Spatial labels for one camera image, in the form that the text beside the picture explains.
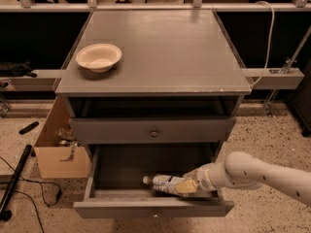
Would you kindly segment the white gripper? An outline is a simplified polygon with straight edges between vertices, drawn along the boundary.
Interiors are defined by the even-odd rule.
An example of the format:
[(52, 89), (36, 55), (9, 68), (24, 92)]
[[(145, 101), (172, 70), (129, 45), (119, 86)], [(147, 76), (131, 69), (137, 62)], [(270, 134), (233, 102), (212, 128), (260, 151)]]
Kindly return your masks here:
[(210, 192), (216, 190), (209, 177), (209, 167), (201, 166), (195, 170), (187, 172), (183, 178), (193, 178), (193, 180), (186, 180), (174, 185), (174, 188), (179, 194), (195, 193), (197, 188), (200, 190)]

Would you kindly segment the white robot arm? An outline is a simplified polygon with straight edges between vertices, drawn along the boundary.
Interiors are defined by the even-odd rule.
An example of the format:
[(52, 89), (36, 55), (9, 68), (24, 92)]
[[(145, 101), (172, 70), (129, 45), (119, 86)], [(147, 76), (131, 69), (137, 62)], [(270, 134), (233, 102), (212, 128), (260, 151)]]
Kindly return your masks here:
[(310, 172), (269, 164), (242, 151), (230, 153), (223, 162), (205, 164), (184, 174), (174, 188), (178, 194), (189, 194), (221, 187), (257, 189), (263, 184), (311, 206)]

